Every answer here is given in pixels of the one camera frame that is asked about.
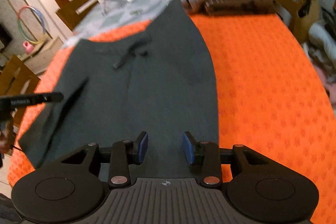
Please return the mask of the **person's left hand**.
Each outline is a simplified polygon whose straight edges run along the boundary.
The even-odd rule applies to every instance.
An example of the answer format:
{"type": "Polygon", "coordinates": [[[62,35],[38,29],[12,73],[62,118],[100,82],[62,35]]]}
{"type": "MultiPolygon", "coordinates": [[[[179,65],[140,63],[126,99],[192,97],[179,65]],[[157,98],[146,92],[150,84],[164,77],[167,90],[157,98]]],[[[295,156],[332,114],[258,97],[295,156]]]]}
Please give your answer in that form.
{"type": "Polygon", "coordinates": [[[14,143],[13,117],[10,115],[1,121],[0,151],[8,153],[14,143]]]}

